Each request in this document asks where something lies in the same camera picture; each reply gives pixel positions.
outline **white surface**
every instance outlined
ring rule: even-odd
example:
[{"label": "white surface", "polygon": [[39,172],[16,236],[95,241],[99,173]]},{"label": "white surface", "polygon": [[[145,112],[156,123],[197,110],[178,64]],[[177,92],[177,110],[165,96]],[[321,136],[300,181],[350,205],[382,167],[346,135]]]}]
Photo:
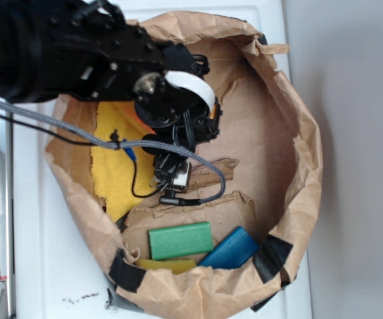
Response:
[{"label": "white surface", "polygon": [[285,4],[292,83],[324,148],[313,315],[383,318],[383,1]]},{"label": "white surface", "polygon": [[[280,1],[252,1],[248,5],[211,6],[177,1],[125,1],[127,18],[146,17],[169,9],[209,11],[247,19],[267,34],[270,43],[284,43],[283,14]],[[281,68],[288,71],[287,60]],[[39,110],[51,114],[50,105]],[[88,252],[68,212],[61,190],[42,153],[46,136],[27,128],[15,127],[15,264],[17,314],[28,318],[151,318],[122,309],[105,309],[108,284],[96,261]],[[98,294],[82,299],[85,295]],[[298,280],[280,292],[260,312],[245,310],[236,319],[310,319],[311,302],[307,258]]]}]

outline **brown paper bag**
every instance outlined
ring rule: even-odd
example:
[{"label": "brown paper bag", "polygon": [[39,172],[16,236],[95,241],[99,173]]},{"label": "brown paper bag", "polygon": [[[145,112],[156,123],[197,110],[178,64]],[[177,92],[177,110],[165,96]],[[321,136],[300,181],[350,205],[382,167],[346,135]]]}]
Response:
[{"label": "brown paper bag", "polygon": [[[196,267],[179,275],[141,270],[132,266],[136,257],[94,196],[89,148],[51,140],[48,163],[88,248],[117,285],[118,295],[163,318],[227,318],[258,308],[260,301],[294,281],[315,226],[322,176],[319,128],[285,75],[275,70],[272,54],[284,53],[285,47],[262,44],[262,34],[246,22],[174,12],[142,26],[157,41],[182,42],[192,53],[208,56],[211,72],[205,80],[224,115],[220,136],[197,152],[210,161],[239,159],[225,194],[240,191],[253,199],[261,250],[235,270]],[[93,103],[62,96],[55,116],[93,132],[95,112]],[[191,195],[206,197],[217,187]]]}]

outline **yellow cloth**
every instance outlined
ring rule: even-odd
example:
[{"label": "yellow cloth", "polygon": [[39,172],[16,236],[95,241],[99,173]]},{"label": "yellow cloth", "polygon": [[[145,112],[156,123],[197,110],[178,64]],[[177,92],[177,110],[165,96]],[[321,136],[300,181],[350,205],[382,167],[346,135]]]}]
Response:
[{"label": "yellow cloth", "polygon": [[[151,132],[149,127],[139,123],[132,102],[101,102],[97,108],[95,136],[109,140],[114,130],[118,130],[119,140],[141,140]],[[153,156],[142,148],[134,148],[137,157],[138,174],[134,191],[139,195],[151,193],[150,182],[154,176]],[[91,148],[91,174],[94,192],[106,200],[106,212],[113,221],[119,220],[142,199],[131,193],[134,177],[134,164],[124,150]]]},{"label": "yellow cloth", "polygon": [[136,265],[144,269],[171,269],[174,274],[181,274],[194,267],[196,263],[193,259],[178,259],[173,261],[152,261],[150,259],[138,259]]}]

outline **wooden block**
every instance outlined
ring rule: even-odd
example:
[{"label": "wooden block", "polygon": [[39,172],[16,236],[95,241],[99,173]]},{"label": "wooden block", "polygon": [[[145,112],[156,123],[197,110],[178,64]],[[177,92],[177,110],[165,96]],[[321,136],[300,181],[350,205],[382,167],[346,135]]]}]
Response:
[{"label": "wooden block", "polygon": [[150,259],[138,259],[136,265],[144,269],[170,269],[174,274],[181,274],[194,267],[196,263],[193,259],[178,259],[176,261],[152,261]]},{"label": "wooden block", "polygon": [[206,256],[199,266],[236,269],[243,265],[259,249],[243,227],[238,227]]},{"label": "wooden block", "polygon": [[208,222],[149,231],[152,259],[182,257],[212,251],[211,226]]}]

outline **robotic arm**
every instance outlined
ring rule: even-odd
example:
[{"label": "robotic arm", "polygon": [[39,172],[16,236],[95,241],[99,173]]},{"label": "robotic arm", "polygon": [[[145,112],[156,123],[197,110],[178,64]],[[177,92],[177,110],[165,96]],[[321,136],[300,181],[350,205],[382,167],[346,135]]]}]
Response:
[{"label": "robotic arm", "polygon": [[[0,1],[0,97],[43,102],[65,93],[82,101],[134,100],[156,134],[144,137],[194,152],[219,133],[221,110],[203,76],[207,59],[182,44],[155,43],[127,25],[107,0]],[[172,152],[155,155],[161,203],[181,205],[190,165]]]}]

